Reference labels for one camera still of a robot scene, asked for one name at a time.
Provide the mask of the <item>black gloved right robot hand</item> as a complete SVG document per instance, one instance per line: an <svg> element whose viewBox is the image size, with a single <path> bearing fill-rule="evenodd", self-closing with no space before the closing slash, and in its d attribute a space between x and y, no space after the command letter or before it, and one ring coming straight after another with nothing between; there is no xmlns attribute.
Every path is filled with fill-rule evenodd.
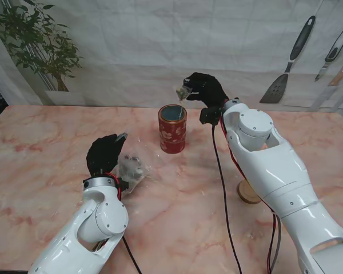
<svg viewBox="0 0 343 274"><path fill-rule="evenodd" d="M192 90L186 98L189 101L201 101L207 107L222 107L229 100L220 82L212 75L194 72L184 79L183 84Z"/></svg>

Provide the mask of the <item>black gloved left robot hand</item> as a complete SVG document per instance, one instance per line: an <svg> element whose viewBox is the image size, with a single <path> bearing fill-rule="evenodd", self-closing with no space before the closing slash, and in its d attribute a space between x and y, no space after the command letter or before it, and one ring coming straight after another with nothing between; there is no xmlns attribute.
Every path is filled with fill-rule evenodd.
<svg viewBox="0 0 343 274"><path fill-rule="evenodd" d="M111 134L95 140L88 150L86 164L91 176L110 173L118 163L127 133Z"/></svg>

